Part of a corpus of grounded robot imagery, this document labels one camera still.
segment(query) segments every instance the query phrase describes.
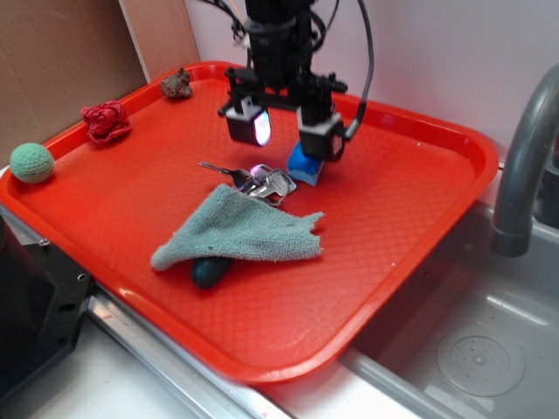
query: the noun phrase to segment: black device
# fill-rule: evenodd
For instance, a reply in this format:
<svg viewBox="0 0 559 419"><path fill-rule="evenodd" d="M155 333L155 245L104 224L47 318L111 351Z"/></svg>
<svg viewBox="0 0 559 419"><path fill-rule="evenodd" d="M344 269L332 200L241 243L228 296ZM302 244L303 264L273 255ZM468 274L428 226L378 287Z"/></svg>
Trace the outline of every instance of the black device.
<svg viewBox="0 0 559 419"><path fill-rule="evenodd" d="M207 3L226 7L218 0ZM326 26L311 10L313 3L314 0L245 0L248 19L244 25L230 13L233 30L239 38L243 35L250 39L250 48L246 68L232 67L226 72L230 100L219 113L226 117L233 140L263 146L271 134L267 108L294 110L303 154L338 161L345 142L353 137L365 113L372 78L372 38L360 0L371 65L358 115L345 128L342 117L335 111L332 93L345 93L347 85L337 80L333 72L318 76L311 71L313 54L322 47L332 22L331 19Z"/></svg>
<svg viewBox="0 0 559 419"><path fill-rule="evenodd" d="M55 244L21 245L0 216L0 404L75 348L90 281Z"/></svg>

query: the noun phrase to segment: sink drain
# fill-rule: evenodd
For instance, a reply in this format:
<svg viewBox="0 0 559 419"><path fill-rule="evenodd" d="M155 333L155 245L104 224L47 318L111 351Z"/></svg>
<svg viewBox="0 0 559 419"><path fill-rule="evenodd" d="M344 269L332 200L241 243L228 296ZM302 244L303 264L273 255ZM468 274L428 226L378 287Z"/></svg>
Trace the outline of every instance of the sink drain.
<svg viewBox="0 0 559 419"><path fill-rule="evenodd" d="M459 390L470 395L504 395L524 375L524 358L513 340L488 327L463 327L438 345L438 368Z"/></svg>

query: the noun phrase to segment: red tray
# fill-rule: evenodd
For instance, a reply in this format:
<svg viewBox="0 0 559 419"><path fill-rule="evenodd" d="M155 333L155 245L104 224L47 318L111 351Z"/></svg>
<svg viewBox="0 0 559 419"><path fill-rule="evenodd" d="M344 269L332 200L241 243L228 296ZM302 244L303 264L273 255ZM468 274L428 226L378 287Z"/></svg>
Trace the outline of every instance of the red tray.
<svg viewBox="0 0 559 419"><path fill-rule="evenodd" d="M122 100L132 132L107 145L83 123L45 145L56 159L39 185L8 170L0 201L86 267L100 285L217 371L244 382L284 381L336 357L493 179L497 154L464 127L369 103L363 126L319 184L299 182L290 214L323 211L322 254L300 262L236 261L209 291L191 261L150 267L190 214L227 178L200 168L285 168L295 113L271 111L265 148L229 139L217 110L226 63L189 67L194 94L168 100L158 82ZM358 100L336 96L351 119Z"/></svg>

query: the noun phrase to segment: stainless steel sink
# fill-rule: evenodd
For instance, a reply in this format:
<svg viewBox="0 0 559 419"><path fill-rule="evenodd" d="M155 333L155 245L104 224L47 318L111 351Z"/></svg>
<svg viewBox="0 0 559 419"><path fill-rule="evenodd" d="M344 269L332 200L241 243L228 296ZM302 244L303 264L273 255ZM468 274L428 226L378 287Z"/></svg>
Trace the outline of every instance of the stainless steel sink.
<svg viewBox="0 0 559 419"><path fill-rule="evenodd" d="M489 250L490 217L481 203L468 212L347 362L394 375L389 387L414 398L406 404L441 417L559 417L558 231L536 223L528 253L504 258Z"/></svg>

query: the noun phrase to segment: green towel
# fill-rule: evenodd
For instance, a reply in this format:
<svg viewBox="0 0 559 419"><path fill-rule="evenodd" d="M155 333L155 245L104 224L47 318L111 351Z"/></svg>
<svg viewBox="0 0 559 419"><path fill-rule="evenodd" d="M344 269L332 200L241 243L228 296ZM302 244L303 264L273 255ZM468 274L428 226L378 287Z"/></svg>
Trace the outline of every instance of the green towel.
<svg viewBox="0 0 559 419"><path fill-rule="evenodd" d="M310 231L323 215L292 216L222 184L157 249L151 265L164 271L176 262L208 256L274 262L314 258L321 252L320 238Z"/></svg>

